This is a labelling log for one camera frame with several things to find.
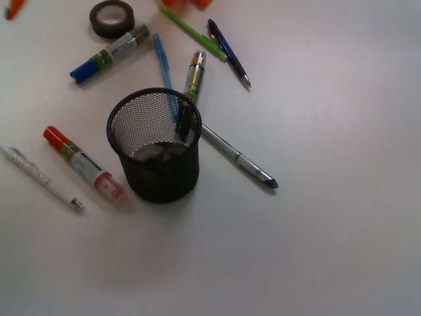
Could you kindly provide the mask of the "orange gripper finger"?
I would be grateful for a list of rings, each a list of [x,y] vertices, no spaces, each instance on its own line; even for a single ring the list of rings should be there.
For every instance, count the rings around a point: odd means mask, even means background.
[[[23,8],[25,2],[26,0],[5,0],[5,19],[13,20]]]

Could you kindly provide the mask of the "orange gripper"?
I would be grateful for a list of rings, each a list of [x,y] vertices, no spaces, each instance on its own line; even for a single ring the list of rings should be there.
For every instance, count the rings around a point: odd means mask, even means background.
[[[191,3],[200,9],[205,9],[212,3],[212,0],[162,0],[162,3],[167,7]]]

